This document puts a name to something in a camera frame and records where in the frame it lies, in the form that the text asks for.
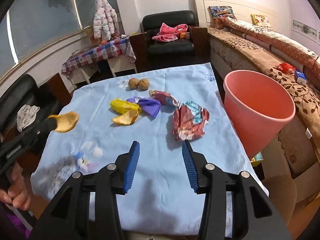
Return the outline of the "person's left hand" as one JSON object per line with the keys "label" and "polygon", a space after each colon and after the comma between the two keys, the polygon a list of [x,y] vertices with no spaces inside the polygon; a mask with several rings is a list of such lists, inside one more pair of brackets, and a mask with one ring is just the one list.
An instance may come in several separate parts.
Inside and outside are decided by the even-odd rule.
{"label": "person's left hand", "polygon": [[26,188],[22,171],[23,169],[18,163],[13,165],[10,175],[11,186],[8,190],[1,189],[1,202],[26,211],[30,207],[31,197]]}

